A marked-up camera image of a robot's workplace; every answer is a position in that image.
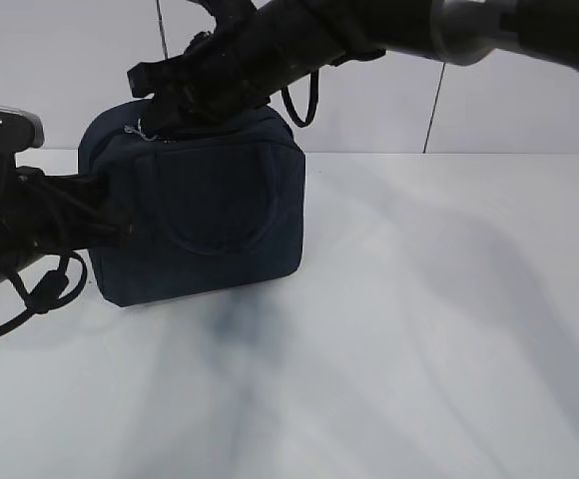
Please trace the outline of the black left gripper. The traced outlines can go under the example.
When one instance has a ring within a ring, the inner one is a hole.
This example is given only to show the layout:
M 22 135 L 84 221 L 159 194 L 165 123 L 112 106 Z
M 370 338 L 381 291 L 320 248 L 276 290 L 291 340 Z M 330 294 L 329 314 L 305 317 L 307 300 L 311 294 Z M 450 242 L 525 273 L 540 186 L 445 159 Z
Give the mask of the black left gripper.
M 0 176 L 1 255 L 63 255 L 117 246 L 133 229 L 107 175 L 50 176 L 11 168 Z

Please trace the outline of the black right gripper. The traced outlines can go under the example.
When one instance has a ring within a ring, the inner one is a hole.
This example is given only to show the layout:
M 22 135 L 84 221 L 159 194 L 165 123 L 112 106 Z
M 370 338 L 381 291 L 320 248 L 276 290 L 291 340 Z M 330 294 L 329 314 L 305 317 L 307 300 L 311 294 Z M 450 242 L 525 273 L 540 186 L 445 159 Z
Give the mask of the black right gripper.
M 199 33 L 185 53 L 141 62 L 127 72 L 132 96 L 151 96 L 141 117 L 149 133 L 221 123 L 265 106 L 275 92 L 304 128 L 316 114 L 319 70 L 299 62 L 281 41 L 257 34 Z

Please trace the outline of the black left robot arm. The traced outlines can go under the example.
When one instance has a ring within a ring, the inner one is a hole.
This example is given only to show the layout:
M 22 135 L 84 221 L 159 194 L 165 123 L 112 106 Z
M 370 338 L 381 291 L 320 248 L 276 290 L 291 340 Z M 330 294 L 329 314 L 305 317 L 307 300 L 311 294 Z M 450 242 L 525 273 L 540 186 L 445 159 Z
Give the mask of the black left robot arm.
M 21 167 L 0 192 L 0 283 L 44 255 L 118 246 L 132 229 L 107 175 L 49 176 Z

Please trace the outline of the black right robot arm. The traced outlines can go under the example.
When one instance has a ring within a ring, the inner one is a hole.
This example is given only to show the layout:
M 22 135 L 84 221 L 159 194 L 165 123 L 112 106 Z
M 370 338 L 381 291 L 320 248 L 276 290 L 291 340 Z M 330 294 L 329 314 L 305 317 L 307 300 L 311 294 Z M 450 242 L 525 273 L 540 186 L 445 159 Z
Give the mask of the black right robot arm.
M 149 133 L 220 122 L 325 66 L 389 51 L 470 66 L 504 50 L 579 71 L 579 1 L 208 1 L 216 27 L 142 62 L 131 92 Z

